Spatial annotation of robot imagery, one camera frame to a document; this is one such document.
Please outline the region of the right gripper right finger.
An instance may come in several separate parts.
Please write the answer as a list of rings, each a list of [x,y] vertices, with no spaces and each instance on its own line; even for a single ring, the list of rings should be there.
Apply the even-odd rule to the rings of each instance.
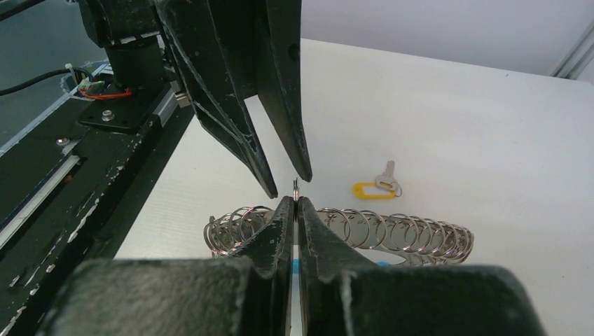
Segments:
[[[296,204],[304,335],[544,335],[523,286],[495,266],[381,267]]]

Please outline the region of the metal key organiser with rings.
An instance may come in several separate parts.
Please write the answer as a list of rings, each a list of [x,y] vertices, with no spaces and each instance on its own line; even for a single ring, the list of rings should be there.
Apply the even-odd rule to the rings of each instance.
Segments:
[[[263,229],[274,212],[270,206],[253,205],[210,216],[203,230],[205,244],[213,257],[226,257]],[[443,220],[335,207],[320,207],[316,214],[349,247],[376,253],[380,266],[459,265],[474,247],[470,229]]]

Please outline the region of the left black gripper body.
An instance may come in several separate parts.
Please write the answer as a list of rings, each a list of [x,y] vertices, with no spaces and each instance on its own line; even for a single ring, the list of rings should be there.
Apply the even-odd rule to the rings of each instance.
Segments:
[[[179,80],[153,1],[79,1],[88,37],[105,50],[118,88]]]

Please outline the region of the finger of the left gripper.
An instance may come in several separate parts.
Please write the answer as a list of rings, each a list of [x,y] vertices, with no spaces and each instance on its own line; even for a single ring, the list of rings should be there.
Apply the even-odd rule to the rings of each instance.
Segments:
[[[301,1],[256,1],[258,98],[297,174],[312,180],[301,104]]]
[[[211,1],[154,1],[153,6],[200,124],[249,169],[269,198],[276,198],[277,186]]]

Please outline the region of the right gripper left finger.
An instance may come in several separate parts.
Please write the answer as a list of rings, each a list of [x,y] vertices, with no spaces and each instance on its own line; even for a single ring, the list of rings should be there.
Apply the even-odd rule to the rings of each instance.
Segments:
[[[225,258],[87,261],[45,315],[40,335],[288,335],[293,216],[271,219]]]

